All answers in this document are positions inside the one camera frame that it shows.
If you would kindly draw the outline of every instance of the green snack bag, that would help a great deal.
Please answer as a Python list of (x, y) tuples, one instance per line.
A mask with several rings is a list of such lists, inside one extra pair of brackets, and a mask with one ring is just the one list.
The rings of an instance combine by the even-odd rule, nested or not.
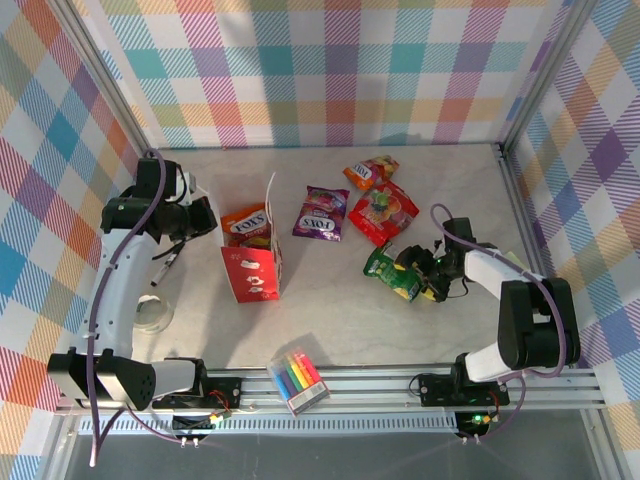
[(369, 256), (363, 272), (367, 277), (378, 277), (398, 295), (413, 302), (422, 290), (423, 284), (415, 271), (397, 270), (393, 266), (393, 261), (399, 253), (391, 242), (385, 243)]

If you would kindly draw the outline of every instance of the black cable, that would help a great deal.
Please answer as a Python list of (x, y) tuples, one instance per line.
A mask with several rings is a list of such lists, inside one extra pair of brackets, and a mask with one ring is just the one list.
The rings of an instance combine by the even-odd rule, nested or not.
[(413, 385), (413, 382), (415, 382), (415, 381), (416, 381), (416, 379), (417, 379), (420, 375), (422, 375), (422, 374), (421, 374), (421, 373), (418, 373), (418, 374), (417, 374), (417, 375), (415, 375), (415, 376), (411, 379), (411, 381), (409, 382), (409, 393), (411, 393), (411, 394), (415, 395), (416, 397), (419, 397), (419, 396), (420, 396), (420, 394), (419, 394), (419, 393), (417, 393), (417, 392), (414, 392), (413, 390), (411, 390), (411, 385)]
[(173, 246), (171, 246), (170, 248), (168, 248), (164, 252), (159, 253), (155, 257), (151, 257), (151, 260), (159, 260), (160, 258), (164, 258), (167, 255), (171, 255), (172, 253), (175, 253), (176, 251), (180, 251), (182, 249), (182, 247), (184, 247), (185, 243), (190, 242), (191, 240), (195, 240), (196, 238), (201, 237), (201, 236), (205, 235), (206, 233), (208, 233), (208, 232), (199, 232), (199, 233), (196, 233), (195, 235), (190, 236), (189, 238), (184, 238), (184, 239), (180, 240), (178, 243), (173, 244)]
[(151, 260), (159, 260), (161, 258), (166, 257), (167, 255), (171, 255), (173, 252), (175, 252), (176, 250), (182, 248), (184, 246), (185, 243), (187, 243), (189, 240), (191, 240), (192, 238), (189, 238), (188, 240), (180, 240), (178, 243), (174, 244), (171, 248), (168, 248), (167, 250), (165, 250), (162, 253), (159, 253), (158, 255), (156, 255), (155, 257), (152, 257)]
[(187, 194), (187, 179), (184, 178), (184, 172), (182, 171), (182, 167), (180, 165), (178, 165), (178, 170), (180, 170), (180, 175), (182, 176), (182, 193), (176, 200), (166, 202), (169, 205), (180, 203), (182, 200), (184, 200), (184, 197)]
[(464, 293), (462, 295), (456, 295), (455, 297), (447, 297), (447, 298), (462, 298), (469, 294), (469, 287), (467, 287), (467, 278), (462, 277), (462, 286), (464, 287)]

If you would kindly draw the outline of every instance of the orange candy bag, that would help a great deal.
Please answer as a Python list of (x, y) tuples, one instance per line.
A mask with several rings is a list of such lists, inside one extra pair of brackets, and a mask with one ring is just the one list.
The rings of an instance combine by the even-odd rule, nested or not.
[(222, 230), (231, 235), (229, 246), (268, 248), (271, 224), (264, 203), (258, 203), (220, 219)]
[(342, 172), (360, 190), (369, 190), (378, 180), (386, 182), (400, 165), (389, 155), (371, 158), (353, 167), (345, 168)]

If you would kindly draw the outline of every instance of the metal bracket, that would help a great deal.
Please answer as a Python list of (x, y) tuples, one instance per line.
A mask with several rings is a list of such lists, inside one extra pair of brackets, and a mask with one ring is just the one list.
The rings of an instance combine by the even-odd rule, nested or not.
[(220, 392), (229, 402), (229, 409), (240, 407), (242, 379), (240, 377), (207, 377), (201, 380), (202, 394), (189, 390), (166, 395), (153, 402), (154, 410), (217, 410), (224, 408), (222, 402), (213, 392)]
[(491, 407), (495, 399), (509, 405), (507, 386), (498, 382), (461, 385), (451, 375), (420, 375), (418, 385), (423, 407)]

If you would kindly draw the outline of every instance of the red cardboard box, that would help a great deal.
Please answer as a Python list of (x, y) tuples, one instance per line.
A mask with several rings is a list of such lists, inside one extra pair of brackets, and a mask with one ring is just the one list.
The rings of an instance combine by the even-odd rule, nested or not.
[(243, 176), (241, 179), (235, 179), (241, 182), (240, 184), (230, 178), (225, 178), (224, 181), (218, 178), (216, 179), (217, 187), (211, 192), (214, 211), (216, 207), (218, 210), (216, 212), (218, 220), (249, 205), (264, 201), (267, 218), (260, 219), (260, 221), (264, 220), (271, 225), (271, 250), (229, 247), (228, 238), (222, 233), (222, 228), (218, 227), (215, 230), (216, 242), (222, 251), (229, 284), (238, 303), (262, 302), (280, 298), (282, 254), (271, 216), (268, 196), (274, 176), (275, 173), (271, 176), (266, 188), (260, 177), (246, 178)]

